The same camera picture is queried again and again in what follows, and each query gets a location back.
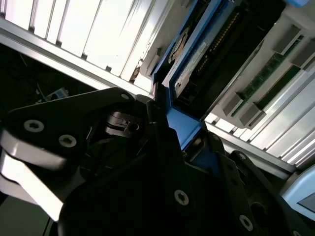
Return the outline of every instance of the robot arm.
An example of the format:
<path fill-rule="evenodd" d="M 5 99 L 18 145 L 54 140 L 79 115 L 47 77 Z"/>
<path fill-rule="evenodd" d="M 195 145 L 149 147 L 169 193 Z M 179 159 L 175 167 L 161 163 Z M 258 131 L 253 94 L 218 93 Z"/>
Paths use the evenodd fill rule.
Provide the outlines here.
<path fill-rule="evenodd" d="M 312 235 L 246 155 L 204 129 L 182 152 L 164 108 L 119 88 L 13 110 L 0 145 L 1 191 L 63 236 Z"/>

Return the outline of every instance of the black cable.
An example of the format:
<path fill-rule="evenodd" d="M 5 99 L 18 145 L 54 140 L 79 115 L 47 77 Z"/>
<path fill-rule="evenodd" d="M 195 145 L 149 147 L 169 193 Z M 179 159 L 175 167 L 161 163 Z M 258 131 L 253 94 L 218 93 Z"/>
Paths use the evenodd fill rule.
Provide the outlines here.
<path fill-rule="evenodd" d="M 46 223 L 46 226 L 45 226 L 45 229 L 44 229 L 42 236 L 45 236 L 45 233 L 46 233 L 48 225 L 49 225 L 49 221 L 50 221 L 50 217 L 48 217 L 48 220 L 47 220 L 47 223 Z"/>

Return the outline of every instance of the metal frame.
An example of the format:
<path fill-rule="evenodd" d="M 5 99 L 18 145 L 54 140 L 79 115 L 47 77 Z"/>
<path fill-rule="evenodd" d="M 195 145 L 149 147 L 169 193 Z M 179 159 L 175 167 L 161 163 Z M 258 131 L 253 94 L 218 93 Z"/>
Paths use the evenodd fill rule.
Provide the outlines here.
<path fill-rule="evenodd" d="M 288 179 L 295 171 L 296 167 L 292 166 L 281 159 L 278 159 L 253 145 L 238 139 L 230 133 L 227 133 L 218 127 L 206 122 L 209 131 L 217 134 L 227 152 L 239 150 L 251 159 L 251 161 L 260 169 L 269 172 L 279 178 Z"/>
<path fill-rule="evenodd" d="M 0 43 L 95 89 L 121 87 L 133 94 L 149 95 L 140 87 L 56 47 L 5 19 L 0 19 Z"/>

